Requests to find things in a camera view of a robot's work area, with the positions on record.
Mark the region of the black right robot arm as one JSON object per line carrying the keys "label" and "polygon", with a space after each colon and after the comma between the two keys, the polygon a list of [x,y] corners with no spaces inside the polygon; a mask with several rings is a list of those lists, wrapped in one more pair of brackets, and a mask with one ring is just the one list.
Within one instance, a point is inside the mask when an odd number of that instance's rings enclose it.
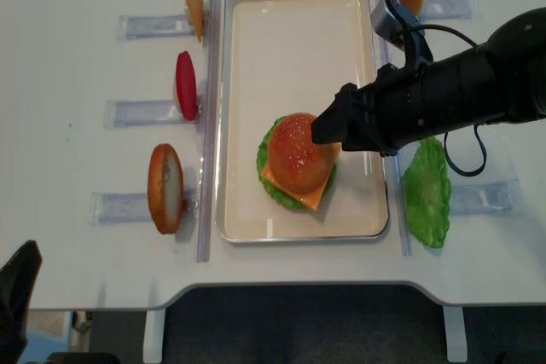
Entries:
{"label": "black right robot arm", "polygon": [[316,144],[395,154],[411,142],[475,124],[545,117],[545,10],[525,12],[485,42],[433,61],[421,27],[402,32],[406,64],[346,84],[311,124]]}

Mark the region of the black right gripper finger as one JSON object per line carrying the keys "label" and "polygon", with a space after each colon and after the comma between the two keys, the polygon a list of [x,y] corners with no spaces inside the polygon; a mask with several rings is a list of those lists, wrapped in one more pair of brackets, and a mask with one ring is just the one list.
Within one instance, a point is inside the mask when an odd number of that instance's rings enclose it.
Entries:
{"label": "black right gripper finger", "polygon": [[336,97],[334,102],[311,123],[311,139],[319,145],[340,143],[343,151],[353,151],[350,143],[351,99]]}

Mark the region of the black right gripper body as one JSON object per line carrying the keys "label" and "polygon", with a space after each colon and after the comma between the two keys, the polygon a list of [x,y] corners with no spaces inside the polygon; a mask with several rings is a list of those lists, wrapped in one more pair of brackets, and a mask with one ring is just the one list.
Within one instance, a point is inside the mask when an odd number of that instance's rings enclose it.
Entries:
{"label": "black right gripper body", "polygon": [[476,52],[409,72],[392,65],[361,88],[348,83],[334,98],[334,140],[345,151],[393,155],[401,147],[478,123]]}

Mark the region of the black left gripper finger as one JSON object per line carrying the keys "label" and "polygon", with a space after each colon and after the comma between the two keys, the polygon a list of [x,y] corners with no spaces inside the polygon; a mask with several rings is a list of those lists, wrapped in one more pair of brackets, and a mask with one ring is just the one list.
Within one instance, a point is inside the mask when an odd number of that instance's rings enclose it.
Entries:
{"label": "black left gripper finger", "polygon": [[1,268],[1,363],[17,363],[27,345],[26,322],[42,256],[25,242]]}

